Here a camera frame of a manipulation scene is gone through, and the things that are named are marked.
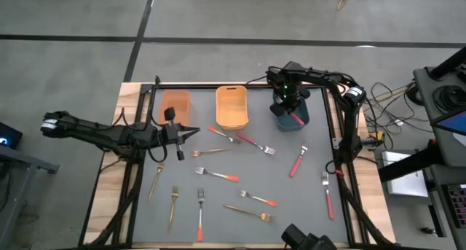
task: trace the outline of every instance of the gold fork handle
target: gold fork handle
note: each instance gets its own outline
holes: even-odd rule
[[[231,150],[232,148],[223,148],[223,149],[213,149],[213,150],[208,150],[208,151],[201,151],[201,153],[205,152],[221,152],[221,151],[228,151]]]
[[[246,211],[246,210],[243,210],[241,208],[238,208],[238,207],[234,207],[234,206],[228,206],[228,205],[224,205],[225,207],[227,208],[230,208],[230,209],[233,209],[233,210],[236,210],[236,211],[240,211],[240,212],[243,212],[243,213],[247,213],[247,214],[253,214],[255,216],[261,216],[260,214],[257,214],[257,213],[254,213],[252,211]]]
[[[147,203],[151,200],[152,193],[154,192],[154,188],[157,185],[157,181],[159,181],[159,173],[160,172],[157,171],[157,173],[155,174],[154,183],[152,184],[151,192],[149,193],[149,197],[147,198]]]
[[[172,231],[173,213],[174,212],[175,212],[175,200],[172,200],[172,210],[170,211],[170,224],[168,226],[168,232]]]

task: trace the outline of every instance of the metal stand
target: metal stand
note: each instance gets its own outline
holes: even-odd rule
[[[444,164],[438,144],[433,144],[406,159],[380,168],[380,181],[391,181],[434,164]]]
[[[0,146],[0,161],[9,164],[9,177],[17,173],[12,185],[7,204],[0,212],[0,249],[5,249],[15,228],[15,223],[20,215],[23,201],[29,190],[31,182],[38,169],[45,169],[48,173],[57,173],[59,165],[44,162],[33,157],[24,155],[22,152]]]
[[[466,47],[462,48],[457,53],[453,54],[450,58],[446,59],[444,62],[440,63],[440,65],[432,69],[429,72],[429,76],[436,81],[441,81],[444,75],[452,72],[465,61]]]

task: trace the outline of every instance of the gold fork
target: gold fork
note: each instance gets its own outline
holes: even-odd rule
[[[233,210],[236,210],[236,211],[241,211],[243,213],[247,213],[247,214],[253,214],[255,216],[259,216],[259,218],[264,221],[264,222],[273,222],[274,221],[274,217],[270,214],[265,214],[265,213],[262,213],[262,214],[257,214],[257,213],[254,213],[252,211],[246,211],[246,210],[243,210],[241,208],[238,208],[238,207],[234,207],[234,206],[228,206],[228,205],[224,205],[225,207],[227,208],[230,208],[230,209],[233,209]]]
[[[159,174],[160,172],[162,172],[163,166],[163,163],[160,163],[157,166],[157,173],[155,174],[154,183],[152,184],[151,192],[149,193],[149,198],[147,198],[147,203],[151,200],[152,193],[154,192],[155,186],[157,185],[157,181],[159,180]]]
[[[206,153],[212,153],[212,152],[222,152],[222,151],[228,151],[231,150],[231,148],[223,148],[223,149],[212,149],[208,151],[192,151],[191,155],[194,157],[206,154]]]
[[[172,223],[173,223],[173,212],[175,211],[175,201],[178,198],[178,187],[174,186],[172,188],[172,211],[170,212],[170,225],[168,226],[168,232],[172,231]]]

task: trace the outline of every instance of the wooden table frame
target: wooden table frame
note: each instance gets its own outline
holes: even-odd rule
[[[153,83],[140,83],[140,82],[127,82],[123,83],[119,92],[118,101],[116,104],[116,109],[114,113],[114,121],[120,115],[122,108],[125,108],[125,115],[128,123],[133,123],[136,116],[136,109],[138,106],[138,99],[140,96],[141,85],[147,85]],[[161,83],[160,87],[162,89],[167,88],[213,88],[218,87],[219,85],[244,85],[244,82],[174,82],[174,83]],[[264,87],[266,86],[265,82],[253,82],[250,83],[251,87]],[[143,102],[143,108],[141,112],[141,121],[146,117],[147,108],[148,108],[148,98]],[[331,94],[328,94],[328,98],[324,98],[324,103],[328,110],[330,111],[331,122],[331,135],[334,138],[341,137],[341,112],[337,109],[334,99]],[[360,112],[359,123],[358,123],[358,135],[361,138],[368,137],[368,130],[366,126],[366,121],[363,116],[363,112]],[[360,155],[373,159],[374,156],[372,152],[362,151]],[[104,154],[101,168],[109,165],[118,158],[112,152],[107,152]],[[128,191],[134,182],[135,172],[138,168],[137,165],[127,165],[126,162],[119,162],[116,165],[111,166],[106,169],[104,172],[98,175],[95,188],[92,194],[90,201],[90,206],[87,212],[86,219],[84,221],[84,226],[79,240],[79,245],[90,243],[95,240],[100,232],[108,224],[112,216],[117,211],[120,195],[122,194],[122,183],[125,177],[125,172],[127,172],[128,167],[131,167],[129,176],[126,178],[129,179]],[[390,216],[387,210],[387,204],[385,203],[384,193],[382,190],[382,184],[379,179],[378,170],[375,164],[368,162],[366,160],[356,159],[353,165],[347,167],[343,165],[343,170],[345,172],[345,180],[348,187],[353,191],[353,194],[356,192],[357,200],[360,200],[362,203],[364,211],[371,218],[372,222],[376,227],[382,232],[382,234],[392,242],[395,242],[395,236],[392,230],[392,225],[390,221]],[[133,243],[132,238],[126,238],[129,226],[129,216],[131,210],[130,206],[126,211],[122,219],[122,226],[119,229],[119,240],[116,243],[130,242],[132,247],[152,247],[152,248],[282,248],[283,244],[276,243],[241,243],[241,244],[231,244],[231,243]],[[354,242],[363,243],[371,242],[374,243],[374,240],[369,236],[367,238],[366,232],[364,229],[361,229],[360,222],[354,210],[349,204],[342,204],[343,210],[347,208],[349,212],[349,223],[347,224],[347,231],[350,238],[350,232],[352,233],[351,237],[354,238]],[[345,247],[348,243],[336,243],[338,247]]]

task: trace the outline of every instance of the orange container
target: orange container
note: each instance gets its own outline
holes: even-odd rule
[[[243,86],[222,86],[216,91],[217,123],[225,130],[248,124],[248,91]]]
[[[164,110],[173,107],[175,109],[175,122],[189,125],[190,98],[188,90],[164,90],[162,104],[159,109],[159,123],[166,123]]]

